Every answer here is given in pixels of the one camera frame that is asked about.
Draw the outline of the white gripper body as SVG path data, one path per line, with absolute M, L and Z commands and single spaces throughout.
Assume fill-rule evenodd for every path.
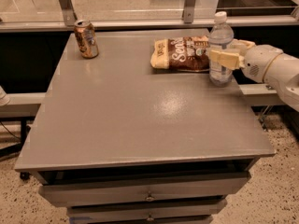
M 257 83 L 263 83 L 268 66 L 282 53 L 282 49 L 270 45 L 258 45 L 249 49 L 244 57 L 244 76 Z

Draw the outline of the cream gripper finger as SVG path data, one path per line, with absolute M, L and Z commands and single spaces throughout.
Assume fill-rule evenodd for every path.
M 256 44 L 252 41 L 248 40 L 241 40 L 241 39 L 234 39 L 230 45 L 231 49 L 238 49 L 239 54 L 242 56 L 245 56 L 247 51 L 253 47 L 255 47 Z
M 210 49 L 209 60 L 231 70 L 244 67 L 244 57 L 239 49 Z

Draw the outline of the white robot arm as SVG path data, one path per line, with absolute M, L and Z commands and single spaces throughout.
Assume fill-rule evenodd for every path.
M 299 111 L 299 59 L 271 45 L 233 39 L 227 44 L 209 39 L 208 58 L 245 77 L 272 87 L 280 100 Z

